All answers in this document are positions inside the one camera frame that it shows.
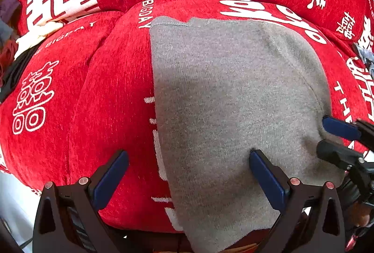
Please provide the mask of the person's right hand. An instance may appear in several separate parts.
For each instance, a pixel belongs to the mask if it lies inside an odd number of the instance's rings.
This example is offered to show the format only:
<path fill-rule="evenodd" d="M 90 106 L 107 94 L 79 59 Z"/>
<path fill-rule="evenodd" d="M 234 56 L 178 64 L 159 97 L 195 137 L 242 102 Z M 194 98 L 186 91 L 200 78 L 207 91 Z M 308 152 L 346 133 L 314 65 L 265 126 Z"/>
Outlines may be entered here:
<path fill-rule="evenodd" d="M 354 226 L 364 227 L 370 222 L 371 207 L 355 202 L 349 209 L 349 221 Z"/>

